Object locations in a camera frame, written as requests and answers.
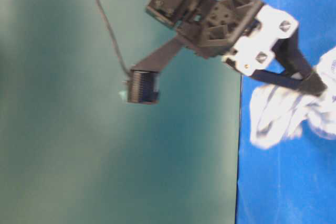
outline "white plastic part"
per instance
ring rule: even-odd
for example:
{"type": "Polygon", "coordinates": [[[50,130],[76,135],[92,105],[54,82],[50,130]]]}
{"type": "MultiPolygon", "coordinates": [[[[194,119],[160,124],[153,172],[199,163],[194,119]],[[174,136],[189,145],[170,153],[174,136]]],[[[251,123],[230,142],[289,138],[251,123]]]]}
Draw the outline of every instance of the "white plastic part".
{"type": "Polygon", "coordinates": [[[299,26],[291,15],[269,5],[263,6],[255,19],[261,26],[249,36],[241,36],[233,46],[234,53],[222,57],[222,62],[228,59],[235,62],[235,68],[246,76],[251,76],[257,69],[266,69],[275,57],[271,50],[275,43],[291,37],[299,26]],[[264,61],[257,60],[260,54],[266,55],[264,61]]]}

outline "blue surface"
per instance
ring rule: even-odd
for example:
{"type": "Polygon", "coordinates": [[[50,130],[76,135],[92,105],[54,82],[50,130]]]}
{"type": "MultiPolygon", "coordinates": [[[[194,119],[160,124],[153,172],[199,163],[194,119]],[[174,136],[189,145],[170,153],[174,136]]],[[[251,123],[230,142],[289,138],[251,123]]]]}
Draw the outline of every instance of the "blue surface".
{"type": "MultiPolygon", "coordinates": [[[[264,1],[300,22],[300,49],[312,65],[336,45],[335,0],[264,1]]],[[[335,223],[336,142],[304,123],[300,139],[265,151],[253,147],[249,102],[259,85],[243,79],[236,223],[335,223]]]]}

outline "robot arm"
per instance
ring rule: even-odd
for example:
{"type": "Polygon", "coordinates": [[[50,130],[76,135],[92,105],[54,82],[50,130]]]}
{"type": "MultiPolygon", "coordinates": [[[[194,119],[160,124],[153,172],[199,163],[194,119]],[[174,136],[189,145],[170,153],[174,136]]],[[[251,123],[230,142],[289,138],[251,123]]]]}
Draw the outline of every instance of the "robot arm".
{"type": "Polygon", "coordinates": [[[298,22],[261,0],[150,0],[146,11],[177,35],[131,68],[129,102],[157,102],[157,78],[183,47],[205,59],[221,55],[258,81],[316,96],[326,89],[298,48],[298,22]],[[274,59],[283,73],[265,70],[274,59]]]}

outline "white cloth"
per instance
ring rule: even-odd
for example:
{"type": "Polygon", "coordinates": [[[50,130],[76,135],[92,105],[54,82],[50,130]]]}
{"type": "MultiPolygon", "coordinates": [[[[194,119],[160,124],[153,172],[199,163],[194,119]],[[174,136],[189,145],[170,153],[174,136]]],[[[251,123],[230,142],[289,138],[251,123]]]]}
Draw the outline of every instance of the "white cloth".
{"type": "Polygon", "coordinates": [[[318,98],[272,84],[253,91],[250,101],[253,145],[268,149],[280,141],[300,137],[304,120],[318,136],[336,140],[336,48],[324,54],[315,69],[328,86],[318,98]]]}

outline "green wall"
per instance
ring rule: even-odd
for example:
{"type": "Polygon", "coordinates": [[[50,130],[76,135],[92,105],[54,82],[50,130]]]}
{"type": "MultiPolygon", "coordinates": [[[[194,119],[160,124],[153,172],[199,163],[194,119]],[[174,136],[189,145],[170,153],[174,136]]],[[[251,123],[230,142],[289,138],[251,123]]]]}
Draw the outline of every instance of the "green wall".
{"type": "MultiPolygon", "coordinates": [[[[174,33],[102,0],[128,66],[174,33]]],[[[124,80],[93,0],[0,0],[0,222],[234,223],[240,76],[183,50],[155,106],[124,80]]]]}

